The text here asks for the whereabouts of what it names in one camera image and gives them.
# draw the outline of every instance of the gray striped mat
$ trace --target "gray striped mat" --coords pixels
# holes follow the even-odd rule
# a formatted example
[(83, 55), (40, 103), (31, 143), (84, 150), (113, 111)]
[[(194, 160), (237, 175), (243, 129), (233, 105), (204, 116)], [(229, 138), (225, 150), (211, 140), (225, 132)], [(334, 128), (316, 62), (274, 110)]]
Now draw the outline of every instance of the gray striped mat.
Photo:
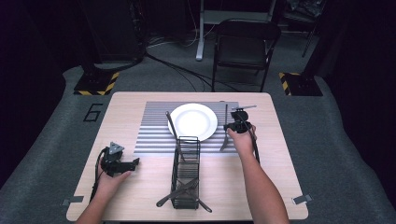
[[(176, 141), (168, 128), (166, 111), (172, 113), (177, 107), (191, 102), (147, 102), (142, 124), (137, 136), (135, 153), (173, 153)], [(201, 142), (201, 153), (220, 152), (224, 142), (225, 106), (228, 105), (227, 123), (233, 122), (231, 108), (238, 107), (237, 102), (197, 102), (206, 105), (218, 117), (218, 128), (208, 139)], [(229, 137), (228, 145), (221, 153), (235, 153), (233, 139)]]

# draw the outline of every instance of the handheld controller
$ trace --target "handheld controller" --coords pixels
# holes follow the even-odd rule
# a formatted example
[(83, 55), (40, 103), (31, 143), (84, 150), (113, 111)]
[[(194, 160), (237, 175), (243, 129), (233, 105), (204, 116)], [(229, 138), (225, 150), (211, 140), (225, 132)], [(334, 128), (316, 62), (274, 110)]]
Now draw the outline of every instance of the handheld controller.
[(231, 128), (234, 132), (237, 133), (245, 133), (251, 128), (250, 122), (248, 122), (248, 113), (244, 110), (244, 108), (256, 107), (245, 106), (245, 107), (237, 107), (234, 112), (231, 112), (231, 116), (233, 117), (234, 123), (228, 123), (223, 125), (224, 131), (227, 131), (228, 128)]

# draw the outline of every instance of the black curtain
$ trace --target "black curtain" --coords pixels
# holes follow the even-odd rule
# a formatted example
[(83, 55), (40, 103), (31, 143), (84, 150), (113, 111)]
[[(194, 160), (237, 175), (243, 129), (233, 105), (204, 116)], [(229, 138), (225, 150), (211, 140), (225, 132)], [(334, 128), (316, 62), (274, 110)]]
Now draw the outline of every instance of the black curtain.
[(391, 1), (353, 1), (340, 52), (326, 77), (344, 128), (396, 207), (396, 17)]

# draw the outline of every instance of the dish rack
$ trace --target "dish rack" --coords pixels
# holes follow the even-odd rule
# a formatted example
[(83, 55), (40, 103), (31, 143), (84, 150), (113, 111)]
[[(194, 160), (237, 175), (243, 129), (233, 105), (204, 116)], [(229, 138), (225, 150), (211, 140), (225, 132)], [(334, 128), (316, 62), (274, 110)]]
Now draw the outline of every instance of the dish rack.
[(191, 183), (191, 181), (194, 181), (194, 184), (171, 199), (172, 205), (176, 209), (198, 208), (200, 154), (201, 143), (198, 137), (180, 136), (177, 139), (171, 192)]

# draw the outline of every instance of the hazard tape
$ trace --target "hazard tape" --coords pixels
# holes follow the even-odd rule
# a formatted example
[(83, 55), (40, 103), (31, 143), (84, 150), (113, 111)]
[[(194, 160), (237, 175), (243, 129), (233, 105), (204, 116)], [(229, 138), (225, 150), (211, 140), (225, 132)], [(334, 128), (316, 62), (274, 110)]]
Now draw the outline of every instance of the hazard tape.
[(111, 93), (111, 90), (113, 90), (114, 85), (116, 83), (117, 78), (119, 77), (120, 73), (116, 73), (113, 75), (113, 77), (110, 79), (110, 82), (108, 83), (108, 86), (104, 91), (75, 91), (75, 95), (109, 95)]
[(299, 76), (300, 74), (299, 73), (279, 73), (280, 81), (282, 82), (283, 91), (285, 92), (286, 95), (291, 95), (289, 84), (286, 81), (286, 75)]

